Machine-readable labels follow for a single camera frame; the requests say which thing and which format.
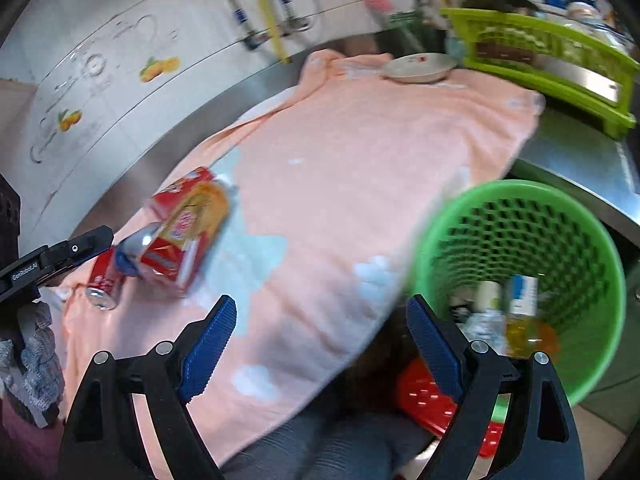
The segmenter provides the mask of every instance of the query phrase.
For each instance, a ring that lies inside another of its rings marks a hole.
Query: orange fruit decal
[[[60,112],[58,114],[58,126],[60,130],[66,132],[71,128],[74,124],[79,123],[80,119],[82,119],[82,112],[80,110],[76,110],[75,112],[67,115],[69,110],[65,110],[64,112]]]
[[[148,83],[163,72],[174,72],[180,68],[180,59],[169,57],[167,59],[156,59],[150,57],[146,61],[145,67],[140,71],[140,81]]]

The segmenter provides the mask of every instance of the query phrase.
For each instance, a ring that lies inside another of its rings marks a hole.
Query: green waste bin
[[[598,383],[620,341],[625,280],[609,233],[580,203],[552,187],[501,180],[463,193],[433,220],[417,247],[413,293],[449,316],[449,297],[482,280],[539,279],[540,319],[553,327],[553,358],[572,406]],[[493,420],[503,422],[500,396]]]

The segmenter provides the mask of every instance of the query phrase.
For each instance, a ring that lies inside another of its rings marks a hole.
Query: yellow cooking oil bottle
[[[538,280],[516,274],[506,290],[507,345],[510,357],[529,359],[539,343],[536,324]]]

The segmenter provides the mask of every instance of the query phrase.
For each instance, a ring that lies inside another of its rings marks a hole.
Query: green plastic basket
[[[510,79],[526,88],[562,99],[599,117],[604,133],[621,139],[636,125],[629,113],[634,75],[640,65],[612,46],[574,30],[540,18],[481,9],[441,9],[466,45],[465,66]],[[476,56],[477,43],[516,47],[562,59],[587,68],[619,85],[618,102],[522,62]]]
[[[542,320],[558,334],[553,357],[572,406],[597,384],[620,341],[625,279],[609,233],[584,206],[536,182],[501,180],[450,202],[430,224],[416,256],[414,294],[449,317],[449,296],[482,280],[504,284],[513,274],[535,276]],[[508,399],[497,399],[503,422]]]

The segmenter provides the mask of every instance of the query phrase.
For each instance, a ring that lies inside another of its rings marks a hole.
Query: gray fabric
[[[14,342],[0,338],[0,382],[9,388],[12,385],[11,370],[9,368],[14,355]]]
[[[51,313],[46,303],[31,303],[18,311],[25,348],[20,354],[24,389],[31,404],[41,412],[62,400],[65,381],[56,355],[56,340],[49,328]]]
[[[346,412],[331,387],[222,473],[226,480],[390,480],[432,439],[402,415]]]

